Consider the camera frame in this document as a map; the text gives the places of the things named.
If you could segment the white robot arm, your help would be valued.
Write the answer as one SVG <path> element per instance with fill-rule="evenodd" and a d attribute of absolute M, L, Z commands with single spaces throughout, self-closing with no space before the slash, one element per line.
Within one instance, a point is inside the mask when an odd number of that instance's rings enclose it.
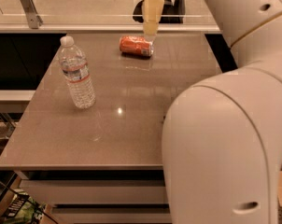
<path fill-rule="evenodd" d="M 162 129 L 173 224 L 278 224 L 282 0 L 205 0 L 237 64 L 190 86 Z"/>

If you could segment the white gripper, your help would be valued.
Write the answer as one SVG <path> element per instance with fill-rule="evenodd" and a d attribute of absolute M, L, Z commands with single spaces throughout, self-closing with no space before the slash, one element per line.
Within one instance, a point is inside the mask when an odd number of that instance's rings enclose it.
<path fill-rule="evenodd" d="M 144 0 L 142 5 L 143 32 L 155 36 L 162 16 L 164 0 Z"/>

